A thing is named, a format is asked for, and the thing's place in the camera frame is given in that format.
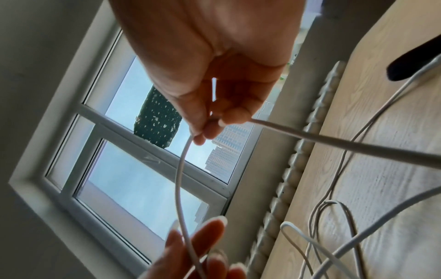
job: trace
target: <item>skin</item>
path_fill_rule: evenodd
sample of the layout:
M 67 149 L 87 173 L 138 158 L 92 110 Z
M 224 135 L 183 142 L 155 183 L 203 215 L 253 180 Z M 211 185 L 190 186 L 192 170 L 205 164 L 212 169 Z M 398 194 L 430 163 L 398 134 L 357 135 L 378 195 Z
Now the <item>skin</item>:
M 222 126 L 248 121 L 262 106 L 291 56 L 305 0 L 110 4 L 156 88 L 201 145 Z
M 192 237 L 192 244 L 199 255 L 205 255 L 221 239 L 225 224 L 219 219 L 208 221 Z M 161 257 L 139 279 L 183 279 L 193 266 L 186 250 L 182 235 L 177 230 L 171 230 L 165 242 Z M 245 279 L 243 265 L 228 267 L 226 257 L 221 253 L 211 253 L 203 262 L 203 268 L 208 279 Z M 188 279 L 199 279 L 199 274 L 193 270 Z

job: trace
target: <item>desk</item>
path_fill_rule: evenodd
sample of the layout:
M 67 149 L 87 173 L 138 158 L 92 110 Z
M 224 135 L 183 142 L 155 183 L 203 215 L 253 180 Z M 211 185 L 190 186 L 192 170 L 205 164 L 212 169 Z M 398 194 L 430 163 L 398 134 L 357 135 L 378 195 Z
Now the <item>desk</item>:
M 386 78 L 387 65 L 441 34 L 441 1 L 397 0 L 353 51 L 321 134 L 350 139 L 403 84 Z M 372 127 L 364 142 L 441 154 L 441 74 L 413 86 Z M 286 221 L 307 232 L 307 219 L 324 194 L 342 151 L 316 144 Z M 345 203 L 358 231 L 400 201 L 441 184 L 441 171 L 355 154 L 333 198 Z M 339 208 L 327 208 L 319 224 L 321 243 L 334 251 L 350 238 Z M 291 233 L 305 249 L 306 242 Z M 368 278 L 439 278 L 441 196 L 404 211 L 362 242 Z M 318 267 L 310 257 L 313 268 Z M 352 252 L 342 261 L 355 272 Z M 279 234 L 263 279 L 297 278 L 302 258 Z M 335 267 L 330 278 L 345 278 Z

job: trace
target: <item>black object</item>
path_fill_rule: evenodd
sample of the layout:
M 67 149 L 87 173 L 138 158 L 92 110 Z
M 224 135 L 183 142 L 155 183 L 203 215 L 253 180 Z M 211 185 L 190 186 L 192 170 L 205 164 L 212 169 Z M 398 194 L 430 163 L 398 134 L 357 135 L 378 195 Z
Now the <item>black object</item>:
M 401 55 L 386 69 L 391 81 L 405 80 L 441 54 L 441 35 Z
M 133 133 L 150 143 L 166 148 L 178 131 L 182 117 L 154 87 L 147 94 L 134 125 Z

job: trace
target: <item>wire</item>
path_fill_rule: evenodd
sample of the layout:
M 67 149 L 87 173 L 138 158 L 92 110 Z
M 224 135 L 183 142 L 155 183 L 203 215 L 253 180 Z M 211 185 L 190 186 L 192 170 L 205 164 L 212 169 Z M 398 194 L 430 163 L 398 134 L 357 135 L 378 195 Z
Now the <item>wire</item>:
M 441 55 L 435 57 L 431 62 L 429 62 L 427 65 L 422 67 L 418 72 L 416 72 L 405 84 L 403 84 L 403 86 L 400 87 L 400 89 L 398 89 L 397 92 L 395 92 L 395 94 L 392 95 L 392 97 L 374 114 L 373 117 L 371 117 L 371 119 L 360 129 L 360 131 L 350 141 L 338 139 L 338 138 L 333 138 L 333 137 L 322 136 L 322 135 L 310 134 L 310 133 L 307 133 L 304 131 L 300 131 L 297 129 L 285 127 L 282 125 L 278 125 L 275 123 L 262 121 L 262 120 L 251 119 L 249 121 L 251 123 L 258 124 L 263 127 L 266 127 L 271 130 L 275 130 L 275 131 L 278 131 L 278 132 L 281 132 L 284 134 L 288 134 L 288 135 L 291 135 L 294 137 L 303 138 L 308 141 L 322 143 L 322 144 L 326 144 L 329 146 L 333 146 L 333 147 L 337 147 L 337 148 L 341 148 L 341 149 L 345 150 L 342 153 L 337 171 L 336 171 L 336 173 L 330 183 L 330 186 L 328 187 L 325 195 L 320 199 L 319 203 L 317 203 L 316 206 L 313 208 L 312 213 L 308 219 L 308 234 L 310 236 L 309 237 L 306 236 L 300 229 L 298 229 L 294 224 L 292 224 L 290 222 L 283 222 L 283 224 L 281 225 L 281 231 L 282 231 L 283 235 L 285 235 L 285 237 L 288 239 L 288 241 L 301 253 L 301 255 L 304 258 L 304 263 L 302 264 L 302 268 L 301 268 L 300 276 L 299 276 L 300 279 L 303 278 L 305 266 L 307 266 L 309 268 L 309 271 L 311 272 L 311 274 L 313 274 L 311 264 L 308 261 L 308 255 L 309 255 L 309 251 L 311 249 L 311 246 L 314 247 L 314 251 L 316 253 L 317 259 L 321 263 L 317 272 L 313 274 L 313 277 L 312 277 L 313 279 L 318 279 L 322 276 L 327 277 L 326 271 L 329 269 L 329 267 L 332 264 L 335 264 L 337 266 L 337 268 L 342 270 L 348 277 L 350 277 L 352 279 L 365 279 L 366 276 L 363 273 L 361 256 L 360 256 L 361 251 L 360 251 L 359 243 L 361 241 L 363 241 L 365 238 L 367 238 L 369 235 L 373 234 L 376 230 L 378 230 L 386 222 L 388 222 L 390 219 L 395 217 L 398 213 L 405 210 L 406 208 L 408 208 L 408 207 L 410 207 L 420 201 L 423 201 L 425 199 L 433 197 L 434 195 L 441 194 L 441 186 L 439 186 L 434 189 L 425 191 L 421 194 L 418 194 L 412 198 L 409 198 L 409 199 L 401 202 L 399 205 L 394 207 L 392 210 L 390 210 L 386 214 L 384 214 L 374 224 L 372 224 L 370 227 L 368 227 L 363 232 L 361 232 L 357 235 L 354 235 L 355 231 L 356 231 L 355 225 L 354 225 L 354 222 L 352 220 L 352 217 L 351 217 L 350 212 L 347 209 L 347 207 L 344 204 L 342 204 L 338 201 L 335 201 L 335 200 L 327 200 L 326 201 L 326 198 L 332 193 L 333 189 L 335 188 L 335 184 L 337 183 L 339 175 L 342 171 L 343 162 L 345 160 L 345 156 L 346 156 L 347 151 L 352 151 L 355 153 L 361 153 L 361 154 L 371 155 L 371 156 L 385 158 L 385 159 L 391 159 L 391 160 L 400 161 L 400 162 L 411 163 L 414 165 L 422 165 L 422 166 L 432 167 L 432 168 L 436 168 L 436 169 L 441 169 L 441 156 L 439 156 L 439 155 L 426 154 L 426 153 L 421 153 L 421 152 L 414 152 L 414 151 L 409 151 L 409 150 L 402 150 L 402 149 L 382 147 L 382 146 L 376 146 L 376 145 L 355 142 L 355 140 L 363 132 L 366 132 L 372 126 L 372 124 L 378 119 L 378 117 L 380 117 L 380 115 L 384 111 L 386 111 L 396 100 L 398 100 L 398 98 L 400 98 L 402 96 L 402 93 L 409 87 L 409 85 L 411 83 L 413 83 L 417 78 L 419 78 L 421 75 L 423 75 L 428 70 L 438 66 L 440 64 L 440 62 L 441 62 Z M 181 182 L 182 182 L 182 173 L 183 173 L 183 169 L 184 169 L 184 165 L 185 165 L 185 156 L 188 152 L 188 149 L 189 149 L 192 141 L 193 141 L 193 136 L 190 136 L 188 141 L 186 142 L 186 145 L 185 145 L 183 151 L 182 151 L 181 157 L 179 159 L 179 164 L 178 164 L 178 167 L 176 170 L 175 204 L 176 204 L 176 211 L 177 211 L 177 215 L 178 215 L 178 221 L 179 221 L 179 224 L 180 224 L 181 230 L 182 230 L 182 236 L 184 238 L 184 242 L 186 244 L 190 258 L 191 258 L 193 264 L 195 265 L 195 269 L 199 273 L 199 276 L 201 277 L 201 279 L 207 279 L 206 275 L 204 273 L 204 270 L 202 269 L 202 265 L 199 261 L 199 257 L 197 256 L 197 254 L 193 248 L 193 245 L 191 243 L 188 229 L 185 225 L 184 214 L 183 214 L 182 204 L 181 204 L 180 189 L 181 189 Z M 348 221 L 350 231 L 351 231 L 351 236 L 352 236 L 352 238 L 349 242 L 347 242 L 346 244 L 339 247 L 334 253 L 330 253 L 328 250 L 326 250 L 324 247 L 322 247 L 318 242 L 316 242 L 313 239 L 318 231 L 318 221 L 320 218 L 320 214 L 321 214 L 322 210 L 330 204 L 338 204 L 343 209 L 343 212 L 346 215 L 346 219 Z M 306 239 L 308 241 L 309 244 L 306 248 L 306 253 L 303 253 L 301 251 L 301 249 L 299 248 L 299 246 L 296 245 L 289 238 L 289 236 L 285 233 L 283 228 L 285 228 L 287 226 L 293 228 L 301 237 L 303 237 L 304 239 Z M 354 251 L 354 255 L 355 255 L 355 259 L 356 259 L 357 275 L 358 276 L 354 275 L 350 270 L 348 270 L 347 267 L 338 259 L 342 255 L 347 253 L 349 250 L 354 249 L 354 248 L 356 249 Z M 325 261 L 323 261 L 323 263 L 320 259 L 320 256 L 319 256 L 317 250 L 321 251 L 325 256 L 328 257 Z

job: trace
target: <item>dark green fabric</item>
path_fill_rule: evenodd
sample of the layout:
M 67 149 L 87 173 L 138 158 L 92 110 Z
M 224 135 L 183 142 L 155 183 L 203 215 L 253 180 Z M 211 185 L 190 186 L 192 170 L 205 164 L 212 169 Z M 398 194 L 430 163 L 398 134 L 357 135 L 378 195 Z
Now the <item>dark green fabric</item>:
M 136 119 L 134 134 L 166 148 L 178 131 L 182 117 L 172 104 L 153 86 Z

